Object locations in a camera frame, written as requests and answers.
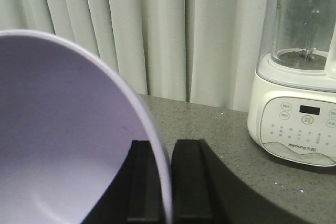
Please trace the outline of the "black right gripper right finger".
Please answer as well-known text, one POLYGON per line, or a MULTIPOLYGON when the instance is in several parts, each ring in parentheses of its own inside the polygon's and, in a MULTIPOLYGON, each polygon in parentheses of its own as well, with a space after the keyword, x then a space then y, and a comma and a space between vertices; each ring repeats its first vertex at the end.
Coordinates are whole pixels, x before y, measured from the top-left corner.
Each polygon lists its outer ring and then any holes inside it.
POLYGON ((177 140, 171 169, 174 223, 304 223, 248 187, 204 140, 177 140))

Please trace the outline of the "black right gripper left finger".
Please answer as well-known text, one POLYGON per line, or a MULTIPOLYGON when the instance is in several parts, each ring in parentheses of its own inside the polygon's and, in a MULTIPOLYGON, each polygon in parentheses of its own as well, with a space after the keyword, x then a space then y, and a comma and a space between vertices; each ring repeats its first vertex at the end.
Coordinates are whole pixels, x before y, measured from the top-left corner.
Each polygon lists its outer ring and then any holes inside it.
POLYGON ((162 223, 161 184, 149 141, 132 141, 116 177, 83 223, 162 223))

